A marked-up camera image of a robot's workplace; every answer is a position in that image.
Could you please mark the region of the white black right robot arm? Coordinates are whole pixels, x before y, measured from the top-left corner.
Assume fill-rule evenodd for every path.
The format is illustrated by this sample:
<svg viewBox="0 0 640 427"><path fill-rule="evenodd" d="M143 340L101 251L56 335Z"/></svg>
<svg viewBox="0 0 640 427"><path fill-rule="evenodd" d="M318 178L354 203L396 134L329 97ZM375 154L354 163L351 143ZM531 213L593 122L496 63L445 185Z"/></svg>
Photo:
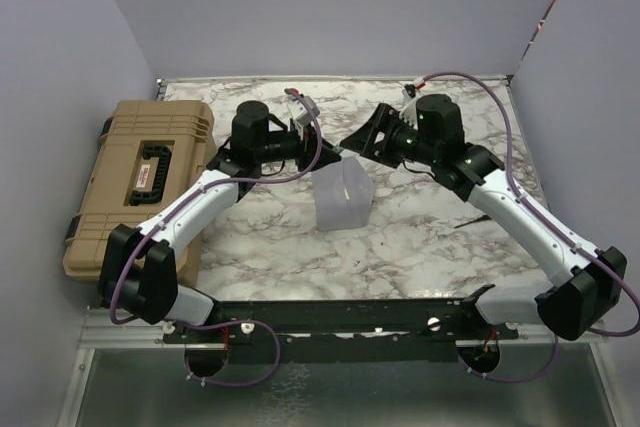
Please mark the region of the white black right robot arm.
<svg viewBox="0 0 640 427"><path fill-rule="evenodd" d="M543 324L576 340L614 307L627 260L615 247L597 248L561 224L507 180L504 164L487 148L466 141L460 108L444 94L411 99L402 110L377 106L341 147L396 168L404 161L430 167L435 181L487 214L544 271L528 287L489 286L459 314L461 330L481 338L503 323Z"/></svg>

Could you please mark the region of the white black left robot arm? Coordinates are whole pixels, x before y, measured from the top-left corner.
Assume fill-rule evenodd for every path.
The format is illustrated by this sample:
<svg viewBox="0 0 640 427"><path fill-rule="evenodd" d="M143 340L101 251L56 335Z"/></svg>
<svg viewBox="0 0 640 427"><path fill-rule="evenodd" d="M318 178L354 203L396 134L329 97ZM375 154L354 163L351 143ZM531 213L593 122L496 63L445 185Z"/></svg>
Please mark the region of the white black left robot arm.
<svg viewBox="0 0 640 427"><path fill-rule="evenodd" d="M241 103L228 140L187 191L151 219L136 227L121 224L111 232L98 292L114 324L173 321L186 324L202 342L218 335L221 318L214 311L215 300L177 279L183 251L254 185L284 183L282 177L264 176L264 165L292 161L302 177L341 159L322 138L316 103L295 89L286 94L300 105L288 123L260 101Z"/></svg>

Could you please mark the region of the grey paper envelope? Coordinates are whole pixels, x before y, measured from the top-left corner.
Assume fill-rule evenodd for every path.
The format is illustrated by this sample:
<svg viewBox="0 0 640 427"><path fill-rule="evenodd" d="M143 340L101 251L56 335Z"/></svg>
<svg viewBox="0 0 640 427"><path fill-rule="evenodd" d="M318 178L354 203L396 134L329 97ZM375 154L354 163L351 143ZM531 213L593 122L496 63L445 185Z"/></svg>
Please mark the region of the grey paper envelope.
<svg viewBox="0 0 640 427"><path fill-rule="evenodd" d="M319 231L368 225L375 186L357 157L344 157L313 172L312 188Z"/></svg>

